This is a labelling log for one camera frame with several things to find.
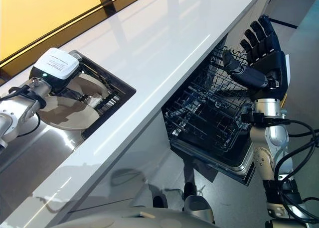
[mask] floor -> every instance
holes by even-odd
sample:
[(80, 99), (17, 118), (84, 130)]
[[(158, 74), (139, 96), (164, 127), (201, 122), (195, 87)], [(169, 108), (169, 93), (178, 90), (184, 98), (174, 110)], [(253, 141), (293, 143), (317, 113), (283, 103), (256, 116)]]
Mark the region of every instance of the floor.
[[(319, 128), (319, 0), (297, 29), (273, 24), (282, 50), (290, 55), (291, 83), (286, 100), (288, 118), (297, 119)], [(290, 133), (303, 132), (302, 127), (289, 126)], [(294, 138), (290, 142), (290, 150), (294, 150), (309, 138)], [(294, 157), (298, 164), (304, 154)], [(301, 196), (319, 197), (319, 151), (315, 151), (307, 165), (296, 174)], [(169, 208), (181, 210), (183, 206), (182, 190), (186, 177), (183, 161), (174, 153), (170, 154), (161, 170), (148, 181), (144, 189), (132, 202), (131, 206), (152, 206), (152, 197), (162, 196)], [(214, 170), (211, 179), (203, 177), (194, 170), (194, 179), (198, 195), (203, 195), (210, 203), (216, 225), (221, 228), (263, 227), (270, 217), (266, 209), (266, 197), (259, 174), (256, 172), (248, 187), (230, 179)], [(309, 211), (319, 215), (319, 203), (309, 202)]]

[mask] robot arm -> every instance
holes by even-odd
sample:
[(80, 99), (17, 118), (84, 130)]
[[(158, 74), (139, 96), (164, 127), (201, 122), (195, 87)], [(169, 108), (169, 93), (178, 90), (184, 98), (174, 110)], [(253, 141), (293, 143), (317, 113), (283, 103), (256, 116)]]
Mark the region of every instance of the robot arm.
[(0, 98), (0, 153), (19, 136), (23, 124), (46, 106), (44, 98), (65, 88), (78, 73), (79, 61), (72, 55), (50, 48), (31, 69), (29, 80), (13, 87)]
[(247, 52), (248, 65), (241, 65), (230, 51), (224, 52), (223, 63), (231, 78), (247, 87), (248, 96), (255, 104), (254, 109), (242, 115), (242, 121), (252, 124), (250, 138), (254, 163), (263, 180), (268, 213), (275, 218), (266, 226), (305, 227), (309, 226), (307, 221), (313, 219), (307, 215), (296, 181), (291, 176), (292, 159), (289, 157), (280, 162), (288, 154), (289, 142), (285, 126), (289, 122), (285, 120), (280, 100), (287, 91), (290, 75), (269, 18), (262, 15), (258, 21), (251, 24), (256, 36), (248, 29), (245, 35), (250, 43), (241, 41)]

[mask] dishwasher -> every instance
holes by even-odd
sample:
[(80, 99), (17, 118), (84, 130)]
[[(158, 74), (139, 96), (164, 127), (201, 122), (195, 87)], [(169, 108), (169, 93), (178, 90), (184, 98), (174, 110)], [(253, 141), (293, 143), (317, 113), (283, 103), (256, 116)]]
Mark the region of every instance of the dishwasher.
[[(218, 44), (162, 107), (171, 147), (248, 185), (255, 171), (250, 125), (241, 114), (251, 108), (247, 89), (223, 70)], [(247, 64), (245, 55), (232, 51)]]

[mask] kitchen counter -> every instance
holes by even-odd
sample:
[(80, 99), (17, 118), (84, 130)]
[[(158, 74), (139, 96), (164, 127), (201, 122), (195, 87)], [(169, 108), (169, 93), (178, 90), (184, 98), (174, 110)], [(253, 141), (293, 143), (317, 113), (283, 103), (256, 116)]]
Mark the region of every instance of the kitchen counter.
[[(78, 50), (137, 92), (1, 227), (44, 227), (60, 215), (48, 209), (51, 203), (59, 211), (86, 193), (255, 1), (138, 0), (63, 45), (61, 49)], [(27, 74), (19, 74), (1, 92)]]

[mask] window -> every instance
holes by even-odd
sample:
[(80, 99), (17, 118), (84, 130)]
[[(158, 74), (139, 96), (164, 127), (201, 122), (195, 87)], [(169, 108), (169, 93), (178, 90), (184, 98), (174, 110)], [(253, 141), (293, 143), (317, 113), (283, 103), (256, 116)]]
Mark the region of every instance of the window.
[(0, 84), (134, 1), (1, 0)]

